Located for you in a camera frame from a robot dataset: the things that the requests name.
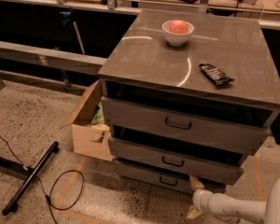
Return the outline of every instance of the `gray drawer cabinet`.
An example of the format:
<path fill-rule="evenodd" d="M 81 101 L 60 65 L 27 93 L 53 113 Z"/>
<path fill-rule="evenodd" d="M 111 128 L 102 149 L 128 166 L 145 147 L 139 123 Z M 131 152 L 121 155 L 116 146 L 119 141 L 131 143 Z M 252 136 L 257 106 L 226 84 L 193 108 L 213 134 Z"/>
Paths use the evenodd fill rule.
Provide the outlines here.
<path fill-rule="evenodd" d="M 194 25 L 189 42 L 166 42 L 169 20 Z M 200 63 L 234 81 L 216 87 Z M 191 176 L 233 185 L 280 113 L 275 74 L 256 21 L 143 9 L 98 74 L 118 173 L 189 194 Z"/>
<path fill-rule="evenodd" d="M 243 170 L 228 164 L 174 153 L 116 138 L 109 139 L 110 152 L 115 157 L 137 161 L 185 175 L 199 176 L 218 183 L 233 184 Z"/>

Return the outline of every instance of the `open drawer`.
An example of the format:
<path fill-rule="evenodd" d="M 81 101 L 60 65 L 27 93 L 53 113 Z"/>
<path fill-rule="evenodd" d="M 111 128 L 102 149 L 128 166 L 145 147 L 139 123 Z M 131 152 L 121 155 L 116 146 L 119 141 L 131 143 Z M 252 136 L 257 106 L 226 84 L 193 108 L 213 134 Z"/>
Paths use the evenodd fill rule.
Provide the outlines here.
<path fill-rule="evenodd" d="M 197 176 L 218 183 L 232 185 L 243 174 L 243 169 L 236 166 L 112 137 L 109 138 L 109 146 L 111 155 L 115 157 L 137 161 L 180 174 Z"/>
<path fill-rule="evenodd" d="M 125 160 L 115 161 L 117 164 L 117 173 L 121 176 L 134 180 L 142 181 L 148 184 L 156 185 L 166 189 L 193 194 L 190 187 L 188 175 L 176 175 L 165 173 L 161 170 L 150 168 L 149 166 L 139 166 L 135 163 Z M 201 180 L 206 189 L 213 192 L 224 192 L 225 187 L 216 183 Z"/>
<path fill-rule="evenodd" d="M 103 97 L 110 125 L 154 133 L 185 142 L 253 155 L 266 139 L 267 129 L 210 119 L 154 106 Z"/>

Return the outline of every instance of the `countertop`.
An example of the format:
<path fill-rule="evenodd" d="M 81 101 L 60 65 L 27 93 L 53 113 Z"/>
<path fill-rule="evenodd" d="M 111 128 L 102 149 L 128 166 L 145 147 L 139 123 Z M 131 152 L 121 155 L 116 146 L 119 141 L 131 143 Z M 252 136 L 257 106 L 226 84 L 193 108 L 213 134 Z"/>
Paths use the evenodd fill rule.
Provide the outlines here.
<path fill-rule="evenodd" d="M 190 40 L 173 47 L 165 21 L 194 25 Z M 217 88 L 201 72 L 210 63 L 235 80 Z M 280 78 L 257 21 L 142 10 L 99 72 L 100 78 L 219 101 L 280 108 Z"/>

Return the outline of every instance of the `terrazzo floor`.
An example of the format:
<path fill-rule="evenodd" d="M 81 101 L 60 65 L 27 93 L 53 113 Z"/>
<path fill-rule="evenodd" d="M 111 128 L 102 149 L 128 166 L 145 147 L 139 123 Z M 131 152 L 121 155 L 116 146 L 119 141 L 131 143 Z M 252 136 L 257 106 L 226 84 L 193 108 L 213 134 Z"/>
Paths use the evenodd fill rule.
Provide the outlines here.
<path fill-rule="evenodd" d="M 83 89 L 65 92 L 59 82 L 5 73 L 0 76 L 6 85 L 0 91 L 0 135 L 9 142 L 19 159 L 34 167 L 51 143 L 59 142 L 60 151 L 49 158 L 38 174 L 45 192 L 49 194 L 64 171 L 75 169 L 84 174 L 84 189 L 77 203 L 66 211 L 52 211 L 57 223 L 221 223 L 208 215 L 186 219 L 190 196 L 120 177 L 112 162 L 75 154 L 71 128 L 60 128 L 60 124 L 79 100 Z M 0 156 L 16 161 L 2 140 Z M 227 194 L 265 201 L 274 181 L 280 177 L 280 146 L 269 136 L 255 157 L 245 161 L 244 168 L 245 173 L 238 182 L 227 186 Z M 1 214 L 21 182 L 0 169 L 0 224 L 54 223 L 38 180 L 19 200 L 17 212 L 8 216 Z M 59 207 L 66 207 L 78 196 L 80 187 L 81 177 L 69 173 L 55 186 L 52 201 Z"/>

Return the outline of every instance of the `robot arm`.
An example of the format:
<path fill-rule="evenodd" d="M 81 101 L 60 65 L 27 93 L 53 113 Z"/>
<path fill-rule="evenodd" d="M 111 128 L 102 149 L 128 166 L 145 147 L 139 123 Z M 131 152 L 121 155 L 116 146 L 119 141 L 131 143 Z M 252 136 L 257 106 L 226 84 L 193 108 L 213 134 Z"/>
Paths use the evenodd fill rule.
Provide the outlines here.
<path fill-rule="evenodd" d="M 236 223 L 236 219 L 241 218 L 255 224 L 280 224 L 280 178 L 273 185 L 268 202 L 237 200 L 225 194 L 196 189 L 193 207 L 225 223 Z"/>

